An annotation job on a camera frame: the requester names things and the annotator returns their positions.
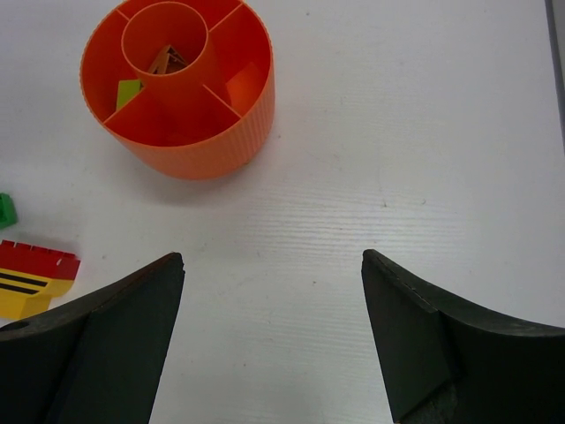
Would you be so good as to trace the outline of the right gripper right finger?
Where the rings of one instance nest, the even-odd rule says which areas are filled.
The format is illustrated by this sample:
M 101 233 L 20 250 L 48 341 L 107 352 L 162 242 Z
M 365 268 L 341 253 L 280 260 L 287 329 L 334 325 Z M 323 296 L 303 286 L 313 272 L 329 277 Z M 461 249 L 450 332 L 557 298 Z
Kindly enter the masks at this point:
M 477 305 L 374 250 L 361 274 L 394 422 L 563 422 L 562 328 Z

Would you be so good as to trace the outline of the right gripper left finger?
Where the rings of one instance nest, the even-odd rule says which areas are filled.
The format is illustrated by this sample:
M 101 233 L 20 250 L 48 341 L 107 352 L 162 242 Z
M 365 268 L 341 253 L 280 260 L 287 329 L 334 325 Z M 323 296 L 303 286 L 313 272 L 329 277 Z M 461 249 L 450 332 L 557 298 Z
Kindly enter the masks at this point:
M 3 423 L 147 423 L 185 280 L 171 253 L 1 328 Z

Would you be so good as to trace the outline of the dark green long lego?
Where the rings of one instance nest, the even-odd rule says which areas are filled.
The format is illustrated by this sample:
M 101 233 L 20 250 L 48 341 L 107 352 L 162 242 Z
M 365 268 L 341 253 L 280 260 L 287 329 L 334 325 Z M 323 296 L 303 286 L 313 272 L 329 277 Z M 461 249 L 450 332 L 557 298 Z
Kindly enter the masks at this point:
M 18 222 L 18 216 L 11 196 L 0 193 L 0 229 L 6 229 Z

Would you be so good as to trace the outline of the lime green small lego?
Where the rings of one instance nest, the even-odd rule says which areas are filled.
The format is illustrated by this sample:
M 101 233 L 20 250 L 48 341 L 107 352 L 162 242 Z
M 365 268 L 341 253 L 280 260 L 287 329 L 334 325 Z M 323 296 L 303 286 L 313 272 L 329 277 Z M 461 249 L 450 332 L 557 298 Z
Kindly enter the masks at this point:
M 140 79 L 122 79 L 117 84 L 116 110 L 123 108 L 143 88 Z

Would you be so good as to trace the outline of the brown lego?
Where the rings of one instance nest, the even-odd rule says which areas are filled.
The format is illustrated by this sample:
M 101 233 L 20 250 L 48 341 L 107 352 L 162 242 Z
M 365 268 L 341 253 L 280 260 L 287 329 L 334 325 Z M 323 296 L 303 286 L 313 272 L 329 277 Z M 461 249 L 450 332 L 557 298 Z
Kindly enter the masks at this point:
M 179 72 L 187 66 L 184 58 L 171 45 L 164 46 L 148 69 L 148 73 L 163 75 Z

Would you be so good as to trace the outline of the red yellow striped lego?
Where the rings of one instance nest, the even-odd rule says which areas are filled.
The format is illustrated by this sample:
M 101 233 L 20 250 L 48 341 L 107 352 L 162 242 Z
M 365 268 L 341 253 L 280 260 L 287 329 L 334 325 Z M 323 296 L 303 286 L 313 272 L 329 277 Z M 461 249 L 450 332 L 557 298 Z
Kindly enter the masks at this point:
M 20 320 L 48 310 L 79 271 L 77 255 L 11 240 L 1 242 L 1 317 Z

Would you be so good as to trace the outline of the orange round divided container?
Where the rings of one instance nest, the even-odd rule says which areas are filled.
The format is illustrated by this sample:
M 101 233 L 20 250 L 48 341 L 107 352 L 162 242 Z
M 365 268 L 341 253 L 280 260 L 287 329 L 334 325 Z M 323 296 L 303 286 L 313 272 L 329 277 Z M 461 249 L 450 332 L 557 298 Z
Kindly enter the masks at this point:
M 148 73 L 166 45 L 187 66 Z M 124 1 L 93 31 L 79 76 L 102 127 L 173 178 L 238 170 L 260 151 L 275 119 L 273 46 L 242 1 Z M 143 88 L 116 110 L 119 80 L 141 80 Z

